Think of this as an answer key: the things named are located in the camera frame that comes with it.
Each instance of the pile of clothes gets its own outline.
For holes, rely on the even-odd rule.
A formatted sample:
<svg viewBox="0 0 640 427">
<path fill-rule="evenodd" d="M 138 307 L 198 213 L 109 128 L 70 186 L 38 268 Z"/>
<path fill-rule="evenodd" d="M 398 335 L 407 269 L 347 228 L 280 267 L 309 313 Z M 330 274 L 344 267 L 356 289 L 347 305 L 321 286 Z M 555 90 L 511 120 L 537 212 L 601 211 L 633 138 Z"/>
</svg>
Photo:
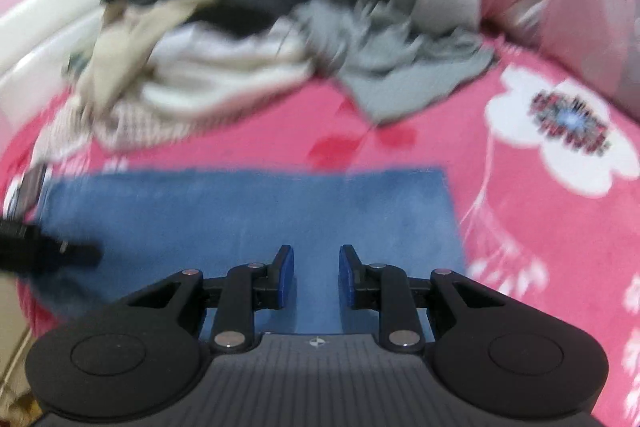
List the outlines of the pile of clothes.
<svg viewBox="0 0 640 427">
<path fill-rule="evenodd" d="M 73 95 L 40 134 L 33 162 L 61 160 L 93 138 L 110 150 L 184 139 L 315 73 L 334 79 L 370 124 L 392 123 L 491 67 L 481 22 L 542 50 L 564 26 L 545 17 L 558 0 L 102 2 L 100 35 L 72 55 Z M 567 46 L 548 52 L 583 65 Z"/>
</svg>

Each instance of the white flower print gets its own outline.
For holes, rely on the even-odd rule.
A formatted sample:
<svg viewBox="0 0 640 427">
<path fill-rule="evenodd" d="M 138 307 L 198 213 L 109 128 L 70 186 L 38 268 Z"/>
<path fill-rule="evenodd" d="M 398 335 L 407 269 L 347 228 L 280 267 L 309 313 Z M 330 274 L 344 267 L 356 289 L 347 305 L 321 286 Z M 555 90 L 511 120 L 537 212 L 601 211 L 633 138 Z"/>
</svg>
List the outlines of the white flower print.
<svg viewBox="0 0 640 427">
<path fill-rule="evenodd" d="M 633 276 L 629 288 L 625 291 L 625 298 L 622 301 L 625 310 L 634 315 L 640 312 L 640 275 Z"/>
<path fill-rule="evenodd" d="M 514 147 L 540 148 L 546 170 L 568 190 L 585 197 L 605 196 L 613 184 L 613 174 L 635 180 L 640 176 L 638 152 L 628 138 L 610 124 L 609 107 L 594 92 L 567 79 L 554 86 L 527 68 L 509 66 L 501 76 L 508 88 L 494 96 L 485 108 L 485 117 L 492 133 Z M 589 107 L 590 114 L 608 126 L 608 148 L 603 154 L 574 149 L 564 139 L 552 139 L 540 131 L 540 125 L 530 113 L 532 100 L 539 93 L 558 93 L 569 99 L 579 97 Z M 567 128 L 582 125 L 581 115 L 562 115 Z"/>
<path fill-rule="evenodd" d="M 470 256 L 466 274 L 504 295 L 526 297 L 530 304 L 543 306 L 542 295 L 549 282 L 545 263 L 503 227 L 486 200 L 493 165 L 494 136 L 489 133 L 482 185 L 460 220 L 463 245 Z"/>
<path fill-rule="evenodd" d="M 640 329 L 634 328 L 631 337 L 625 345 L 622 357 L 622 367 L 626 374 L 634 377 L 631 390 L 626 395 L 625 419 L 630 420 L 630 425 L 640 423 Z"/>
</svg>

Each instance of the bed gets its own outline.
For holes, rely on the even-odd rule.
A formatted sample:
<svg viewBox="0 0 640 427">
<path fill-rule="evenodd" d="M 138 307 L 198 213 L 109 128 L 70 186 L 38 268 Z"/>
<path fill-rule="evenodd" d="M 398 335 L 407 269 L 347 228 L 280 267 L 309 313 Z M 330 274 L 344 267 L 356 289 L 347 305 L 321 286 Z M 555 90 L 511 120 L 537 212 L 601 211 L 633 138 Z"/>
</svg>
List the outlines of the bed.
<svg viewBox="0 0 640 427">
<path fill-rule="evenodd" d="M 98 1 L 0 0 L 3 196 L 27 168 L 40 129 L 68 97 L 60 68 L 70 50 L 97 33 Z M 441 166 L 467 274 L 591 333 L 610 365 L 594 413 L 605 425 L 635 427 L 640 423 L 640 124 L 558 61 L 499 34 L 487 39 L 499 58 L 495 66 L 400 123 L 370 126 L 335 84 L 318 77 L 251 118 L 171 146 L 113 154 L 92 143 L 54 165 L 54 175 L 143 168 L 357 172 Z M 567 148 L 536 119 L 549 103 L 575 98 L 589 112 L 573 111 L 571 118 L 594 119 L 606 129 L 606 144 Z M 27 286 L 18 291 L 36 335 L 56 323 Z"/>
</svg>

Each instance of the floral pattern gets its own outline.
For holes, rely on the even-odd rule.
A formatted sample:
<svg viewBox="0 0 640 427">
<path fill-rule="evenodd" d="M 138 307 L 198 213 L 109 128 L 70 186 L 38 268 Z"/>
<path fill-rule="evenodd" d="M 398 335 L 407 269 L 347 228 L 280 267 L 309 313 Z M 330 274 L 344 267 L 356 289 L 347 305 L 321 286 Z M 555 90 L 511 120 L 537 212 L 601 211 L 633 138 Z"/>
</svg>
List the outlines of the floral pattern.
<svg viewBox="0 0 640 427">
<path fill-rule="evenodd" d="M 484 112 L 492 133 L 514 147 L 539 148 L 546 170 L 567 190 L 599 198 L 614 175 L 640 176 L 636 148 L 610 123 L 609 107 L 595 93 L 573 79 L 554 86 L 515 66 L 501 81 L 508 91 L 494 96 Z"/>
<path fill-rule="evenodd" d="M 624 403 L 625 419 L 629 420 L 630 426 L 636 426 L 640 424 L 640 328 L 633 329 L 625 344 L 622 367 L 632 378 L 631 390 Z"/>
</svg>

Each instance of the beige cloth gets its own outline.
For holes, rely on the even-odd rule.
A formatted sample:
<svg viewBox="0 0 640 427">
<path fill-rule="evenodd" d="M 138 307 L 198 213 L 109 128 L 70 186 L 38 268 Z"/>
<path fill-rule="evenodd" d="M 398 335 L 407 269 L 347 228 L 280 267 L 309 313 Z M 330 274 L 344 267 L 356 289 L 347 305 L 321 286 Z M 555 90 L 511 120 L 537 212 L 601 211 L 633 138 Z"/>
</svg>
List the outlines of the beige cloth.
<svg viewBox="0 0 640 427">
<path fill-rule="evenodd" d="M 103 118 L 145 68 L 160 37 L 215 0 L 162 0 L 150 7 L 107 7 L 94 53 L 80 75 L 76 93 L 84 117 Z"/>
</svg>

